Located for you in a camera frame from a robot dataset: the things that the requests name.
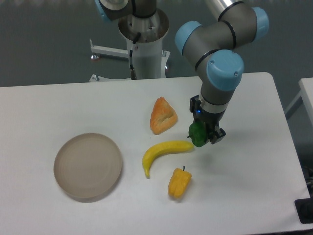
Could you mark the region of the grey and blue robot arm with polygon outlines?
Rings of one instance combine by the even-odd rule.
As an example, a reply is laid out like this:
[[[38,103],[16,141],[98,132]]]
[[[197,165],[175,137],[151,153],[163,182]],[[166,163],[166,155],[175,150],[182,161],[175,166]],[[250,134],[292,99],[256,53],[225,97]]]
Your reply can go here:
[[[208,0],[206,4],[217,22],[205,27],[189,21],[175,35],[178,51],[202,81],[200,93],[190,99],[194,121],[188,136],[196,147],[215,144],[225,136],[219,122],[244,72],[244,62],[234,49],[262,38],[269,29],[262,8],[250,8],[241,0]],[[131,79],[159,78],[169,20],[156,1],[97,0],[95,5],[102,20],[118,20],[127,42]]]

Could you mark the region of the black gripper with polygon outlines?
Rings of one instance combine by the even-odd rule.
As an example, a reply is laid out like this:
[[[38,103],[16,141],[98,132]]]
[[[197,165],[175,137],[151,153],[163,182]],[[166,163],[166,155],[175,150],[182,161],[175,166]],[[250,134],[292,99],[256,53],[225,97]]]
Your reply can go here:
[[[209,113],[203,109],[198,109],[193,112],[194,120],[202,122],[205,127],[207,142],[216,144],[226,136],[224,129],[219,127],[219,122],[224,113],[225,111],[221,113]]]

